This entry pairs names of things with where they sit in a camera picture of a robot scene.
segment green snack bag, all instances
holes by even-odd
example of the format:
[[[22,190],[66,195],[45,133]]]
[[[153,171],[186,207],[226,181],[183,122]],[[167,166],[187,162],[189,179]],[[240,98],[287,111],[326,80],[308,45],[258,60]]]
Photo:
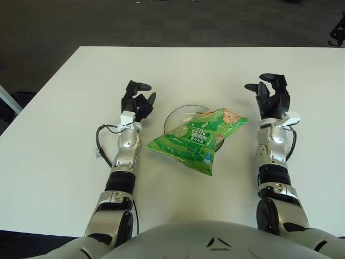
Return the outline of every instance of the green snack bag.
[[[216,144],[246,124],[228,109],[206,112],[154,139],[146,147],[171,156],[201,173],[212,175]]]

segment cable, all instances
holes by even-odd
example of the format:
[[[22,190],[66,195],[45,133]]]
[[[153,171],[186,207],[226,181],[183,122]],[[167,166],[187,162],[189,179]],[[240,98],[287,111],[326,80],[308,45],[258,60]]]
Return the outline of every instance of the cable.
[[[297,141],[297,132],[291,126],[290,126],[290,130],[293,133],[293,140],[292,140],[291,149],[290,149],[289,153],[286,155],[286,159],[285,159],[286,162],[289,160],[290,156],[292,155],[292,152],[295,149],[296,141]]]
[[[107,162],[108,166],[112,167],[113,164],[110,162],[109,158],[107,157],[103,148],[101,147],[101,144],[99,143],[99,132],[105,127],[106,127],[106,125],[102,125],[97,129],[97,131],[96,131],[96,145],[97,145],[97,148],[98,148],[98,151],[99,151],[99,154],[101,155],[101,157],[104,158],[104,160]]]
[[[108,166],[111,168],[113,166],[113,164],[110,162],[109,158],[107,157],[106,153],[104,152],[103,148],[101,147],[101,144],[99,143],[99,133],[102,129],[104,128],[107,128],[107,130],[109,130],[111,133],[114,133],[114,134],[119,134],[123,131],[125,131],[126,129],[122,129],[121,131],[118,131],[118,132],[114,132],[112,131],[110,128],[118,128],[117,126],[115,125],[102,125],[100,127],[98,127],[97,131],[96,131],[96,145],[97,145],[97,148],[98,148],[98,151],[101,155],[101,157],[104,158],[104,160],[107,162]],[[135,205],[135,202],[134,202],[134,199],[133,199],[133,205],[134,205],[134,210],[135,210],[135,216],[136,216],[136,234],[138,235],[139,234],[139,217],[138,217],[138,211],[136,209],[136,205]]]
[[[139,234],[139,217],[138,217],[138,211],[136,210],[136,205],[133,199],[133,205],[134,205],[134,209],[135,209],[135,217],[136,217],[136,234]]]

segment black object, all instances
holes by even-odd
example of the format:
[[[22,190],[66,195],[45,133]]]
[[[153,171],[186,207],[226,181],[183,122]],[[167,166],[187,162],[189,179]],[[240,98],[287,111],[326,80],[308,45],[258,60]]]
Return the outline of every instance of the black object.
[[[337,23],[337,25],[330,32],[330,37],[336,40],[337,45],[333,44],[330,40],[328,44],[331,46],[340,47],[345,40],[345,11],[342,12],[343,18]]]
[[[318,243],[318,245],[314,248],[314,250],[315,250],[316,252],[320,251],[320,249],[321,249],[325,244],[327,244],[327,243],[328,243],[328,242],[327,242],[326,240],[321,241],[321,242]]]
[[[281,119],[282,115],[289,110],[290,95],[286,90],[286,80],[283,74],[262,74],[260,79],[271,83],[275,94],[270,96],[267,86],[259,84],[246,84],[244,87],[257,94],[256,99],[260,109],[261,119]]]
[[[279,165],[263,165],[259,167],[260,183],[279,182],[291,185],[290,176],[284,166]]]
[[[15,92],[10,95],[19,105],[21,105],[21,107],[24,108],[36,95],[36,93]],[[0,99],[0,118],[8,123],[11,123],[15,119],[15,117],[15,112],[3,100]]]
[[[283,226],[288,232],[305,231],[308,229],[291,222],[286,222],[283,224]]]
[[[96,209],[96,212],[100,210],[128,210],[132,209],[132,202],[128,197],[124,197],[121,203],[115,202],[103,202],[99,204]]]
[[[140,94],[136,98],[133,96],[137,95],[138,91],[150,91],[151,86],[143,83],[137,83],[129,81],[126,94],[121,100],[121,112],[129,111],[135,113],[135,121],[140,122],[146,118],[153,110],[153,103],[156,99],[156,93],[150,95],[148,99],[143,94]]]
[[[296,141],[297,141],[297,132],[291,126],[290,126],[290,129],[293,133],[293,140],[292,140],[292,145],[291,145],[290,151],[289,151],[289,153],[287,153],[287,155],[285,157],[286,162],[290,159],[293,151],[295,150]]]
[[[258,229],[274,235],[279,234],[278,211],[274,202],[270,198],[259,201],[257,206],[257,224]]]
[[[119,190],[122,192],[133,194],[134,185],[134,174],[125,171],[116,171],[110,174],[104,191]]]
[[[101,234],[101,233],[94,233],[94,234],[91,234],[89,237],[92,237],[96,239],[98,242],[102,242],[107,245],[110,245],[113,239],[111,236],[107,234]]]
[[[122,216],[118,237],[115,242],[115,247],[118,247],[132,238],[133,231],[133,215],[130,212],[125,212]]]

